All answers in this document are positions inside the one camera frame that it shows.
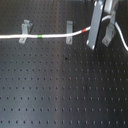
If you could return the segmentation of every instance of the white wire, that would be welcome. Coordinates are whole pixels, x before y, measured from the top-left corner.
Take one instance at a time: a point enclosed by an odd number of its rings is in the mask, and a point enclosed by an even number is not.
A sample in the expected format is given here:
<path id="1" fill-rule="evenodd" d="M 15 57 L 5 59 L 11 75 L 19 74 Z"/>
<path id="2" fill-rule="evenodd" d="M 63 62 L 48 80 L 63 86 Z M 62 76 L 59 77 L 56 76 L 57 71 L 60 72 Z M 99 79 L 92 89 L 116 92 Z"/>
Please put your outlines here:
<path id="1" fill-rule="evenodd" d="M 110 18 L 111 18 L 111 15 L 107 15 L 107 16 L 102 18 L 102 21 L 105 21 L 105 20 L 110 19 Z"/>
<path id="2" fill-rule="evenodd" d="M 125 42 L 125 40 L 124 40 L 124 37 L 123 37 L 122 31 L 121 31 L 121 28 L 119 27 L 119 25 L 118 25 L 117 22 L 115 22 L 115 26 L 116 26 L 116 28 L 117 28 L 119 34 L 120 34 L 120 37 L 121 37 L 121 40 L 122 40 L 122 42 L 123 42 L 123 45 L 124 45 L 125 49 L 128 51 L 128 46 L 126 45 L 126 42 Z"/>
<path id="3" fill-rule="evenodd" d="M 110 15 L 105 16 L 102 21 L 110 19 Z M 74 33 L 69 34 L 50 34 L 50 35 L 42 35 L 42 38 L 60 38 L 60 37 L 69 37 L 69 36 L 76 36 L 81 34 L 81 31 L 77 31 Z M 11 38 L 38 38 L 38 35 L 27 35 L 27 34 L 20 34 L 20 35 L 0 35 L 0 39 L 11 39 Z"/>
<path id="4" fill-rule="evenodd" d="M 69 37 L 69 36 L 76 36 L 81 34 L 81 30 L 74 32 L 74 33 L 69 33 L 69 34 L 52 34 L 52 35 L 42 35 L 42 38 L 60 38 L 60 37 Z"/>
<path id="5" fill-rule="evenodd" d="M 0 35 L 0 39 L 11 39 L 11 38 L 37 38 L 37 35 L 27 35 L 27 34 L 19 34 L 19 35 Z"/>

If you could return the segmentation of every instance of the metal bracket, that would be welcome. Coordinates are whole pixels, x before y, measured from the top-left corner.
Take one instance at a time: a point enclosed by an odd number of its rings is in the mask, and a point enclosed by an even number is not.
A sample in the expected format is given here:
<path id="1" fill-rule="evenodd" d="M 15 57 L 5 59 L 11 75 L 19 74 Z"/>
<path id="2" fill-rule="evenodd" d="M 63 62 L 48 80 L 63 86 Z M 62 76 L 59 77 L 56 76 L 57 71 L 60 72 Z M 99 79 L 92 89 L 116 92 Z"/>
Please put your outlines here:
<path id="1" fill-rule="evenodd" d="M 29 20 L 24 20 L 24 23 L 21 25 L 22 34 L 29 34 L 32 29 L 33 24 Z M 25 44 L 27 38 L 20 38 L 19 43 Z"/>
<path id="2" fill-rule="evenodd" d="M 116 34 L 115 26 L 109 23 L 106 29 L 106 35 L 104 39 L 102 40 L 102 43 L 108 47 L 108 45 L 111 43 L 115 34 Z"/>
<path id="3" fill-rule="evenodd" d="M 73 32 L 73 22 L 72 21 L 67 21 L 67 33 L 72 33 Z M 69 36 L 66 38 L 66 44 L 72 45 L 73 37 Z"/>
<path id="4" fill-rule="evenodd" d="M 107 13 L 111 13 L 110 23 L 106 28 L 106 35 L 102 40 L 102 43 L 107 47 L 111 43 L 113 37 L 116 34 L 115 20 L 116 20 L 116 12 L 118 8 L 118 3 L 119 3 L 119 0 L 115 0 L 115 1 L 111 0 L 111 3 L 108 3 L 108 5 L 106 4 L 107 6 L 105 7 L 106 8 L 105 11 Z"/>
<path id="5" fill-rule="evenodd" d="M 101 16 L 103 12 L 104 1 L 99 0 L 95 2 L 95 8 L 93 12 L 92 22 L 91 22 L 91 29 L 89 32 L 89 37 L 87 40 L 87 45 L 94 50 L 97 40 L 97 35 L 99 32 L 99 27 L 101 23 Z"/>

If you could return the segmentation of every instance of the mounting bracket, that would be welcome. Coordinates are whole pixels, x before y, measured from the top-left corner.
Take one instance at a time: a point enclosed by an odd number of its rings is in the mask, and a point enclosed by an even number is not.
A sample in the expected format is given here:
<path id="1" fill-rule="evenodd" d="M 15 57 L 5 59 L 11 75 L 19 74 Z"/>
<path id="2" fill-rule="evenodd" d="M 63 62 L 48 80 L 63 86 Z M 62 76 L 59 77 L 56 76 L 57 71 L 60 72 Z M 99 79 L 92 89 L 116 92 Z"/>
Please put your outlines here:
<path id="1" fill-rule="evenodd" d="M 96 45 L 96 40 L 99 32 L 99 27 L 101 23 L 101 17 L 104 7 L 104 1 L 99 0 L 95 2 L 94 12 L 92 16 L 91 29 L 89 32 L 87 45 L 94 50 Z"/>
<path id="2" fill-rule="evenodd" d="M 73 32 L 73 21 L 67 21 L 67 33 Z M 66 38 L 66 44 L 72 45 L 73 37 L 69 36 Z"/>
<path id="3" fill-rule="evenodd" d="M 24 23 L 21 25 L 22 34 L 29 34 L 32 29 L 33 24 L 29 20 L 24 20 Z M 20 38 L 19 43 L 25 44 L 27 38 Z"/>
<path id="4" fill-rule="evenodd" d="M 116 34 L 115 30 L 115 21 L 116 21 L 116 12 L 118 8 L 119 0 L 108 0 L 106 2 L 105 11 L 108 14 L 111 14 L 110 23 L 106 28 L 106 35 L 102 40 L 102 43 L 108 47 L 108 45 L 111 43 L 113 37 Z"/>

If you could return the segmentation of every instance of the black optical breadboard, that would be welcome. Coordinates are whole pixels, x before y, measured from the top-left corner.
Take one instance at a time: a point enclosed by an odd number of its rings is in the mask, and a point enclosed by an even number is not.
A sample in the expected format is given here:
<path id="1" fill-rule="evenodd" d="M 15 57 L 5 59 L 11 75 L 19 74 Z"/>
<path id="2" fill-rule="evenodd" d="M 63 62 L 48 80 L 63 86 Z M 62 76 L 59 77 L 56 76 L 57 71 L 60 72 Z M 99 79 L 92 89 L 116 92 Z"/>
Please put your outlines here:
<path id="1" fill-rule="evenodd" d="M 66 33 L 91 23 L 94 2 L 1 0 L 0 34 L 21 34 L 24 19 L 31 34 Z M 117 21 L 128 42 L 126 2 Z M 109 47 L 102 44 L 101 24 L 94 51 L 88 32 L 65 38 L 0 40 L 0 128 L 128 128 L 128 52 L 118 32 Z"/>

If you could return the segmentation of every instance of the white cable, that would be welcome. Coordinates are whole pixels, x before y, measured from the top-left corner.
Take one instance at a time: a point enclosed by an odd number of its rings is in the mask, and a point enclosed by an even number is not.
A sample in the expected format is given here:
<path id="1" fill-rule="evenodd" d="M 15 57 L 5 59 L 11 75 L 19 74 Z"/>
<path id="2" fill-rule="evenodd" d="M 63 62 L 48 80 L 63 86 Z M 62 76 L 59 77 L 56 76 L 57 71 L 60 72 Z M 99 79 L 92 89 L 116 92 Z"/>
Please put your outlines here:
<path id="1" fill-rule="evenodd" d="M 11 39 L 11 38 L 37 38 L 37 35 L 0 35 L 0 39 Z"/>
<path id="2" fill-rule="evenodd" d="M 110 19 L 110 15 L 108 16 L 105 16 L 102 21 L 104 20 L 107 20 L 107 19 Z M 76 35 L 79 35 L 81 34 L 81 31 L 77 31 L 77 32 L 74 32 L 74 33 L 69 33 L 69 34 L 49 34 L 49 35 L 42 35 L 42 38 L 60 38 L 60 37 L 69 37 L 69 36 L 76 36 Z M 38 38 L 38 35 L 0 35 L 0 39 L 11 39 L 11 38 Z"/>
<path id="3" fill-rule="evenodd" d="M 74 32 L 74 33 L 69 33 L 69 34 L 52 34 L 52 35 L 42 35 L 42 38 L 60 38 L 60 37 L 69 37 L 69 36 L 76 36 L 81 34 L 81 30 Z"/>
<path id="4" fill-rule="evenodd" d="M 126 42 L 125 42 L 125 40 L 124 40 L 124 37 L 123 37 L 122 31 L 121 31 L 121 28 L 119 27 L 119 25 L 118 25 L 117 22 L 115 22 L 115 26 L 116 26 L 116 28 L 117 28 L 119 34 L 120 34 L 120 37 L 121 37 L 121 40 L 122 40 L 122 42 L 123 42 L 123 45 L 124 45 L 125 49 L 128 51 L 128 46 L 126 45 Z"/>
<path id="5" fill-rule="evenodd" d="M 107 15 L 107 16 L 102 18 L 102 21 L 105 21 L 105 20 L 110 19 L 110 18 L 111 18 L 111 15 Z"/>

